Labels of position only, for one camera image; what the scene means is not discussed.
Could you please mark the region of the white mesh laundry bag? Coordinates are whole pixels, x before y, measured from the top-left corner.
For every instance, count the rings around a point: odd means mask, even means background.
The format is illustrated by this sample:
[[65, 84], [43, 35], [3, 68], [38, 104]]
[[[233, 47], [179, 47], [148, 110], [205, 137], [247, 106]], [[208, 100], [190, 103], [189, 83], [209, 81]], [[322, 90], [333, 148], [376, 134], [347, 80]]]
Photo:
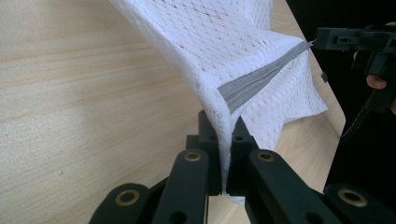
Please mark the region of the white mesh laundry bag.
[[194, 90], [219, 139], [223, 179], [239, 119], [273, 149], [285, 123], [326, 111], [307, 42], [270, 28], [273, 0], [109, 1]]

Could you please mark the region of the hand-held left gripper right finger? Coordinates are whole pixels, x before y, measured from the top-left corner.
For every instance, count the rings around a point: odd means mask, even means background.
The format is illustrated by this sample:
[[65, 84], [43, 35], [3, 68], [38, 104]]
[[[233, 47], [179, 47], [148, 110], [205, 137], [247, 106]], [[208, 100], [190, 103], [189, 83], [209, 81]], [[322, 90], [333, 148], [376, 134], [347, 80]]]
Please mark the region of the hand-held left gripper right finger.
[[246, 196], [249, 185], [248, 156], [258, 148], [242, 118], [235, 124], [232, 135], [231, 160], [226, 192], [231, 196]]

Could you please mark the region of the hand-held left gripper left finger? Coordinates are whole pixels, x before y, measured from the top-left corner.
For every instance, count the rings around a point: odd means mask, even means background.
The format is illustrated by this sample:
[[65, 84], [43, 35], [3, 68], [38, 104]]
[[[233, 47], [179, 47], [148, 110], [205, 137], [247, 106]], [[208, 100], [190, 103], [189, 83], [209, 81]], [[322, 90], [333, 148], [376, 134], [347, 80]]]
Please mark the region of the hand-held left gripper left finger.
[[218, 196], [222, 193], [221, 170], [219, 162], [219, 142], [204, 110], [198, 113], [198, 134], [187, 136], [186, 149], [200, 149], [209, 157], [208, 193]]

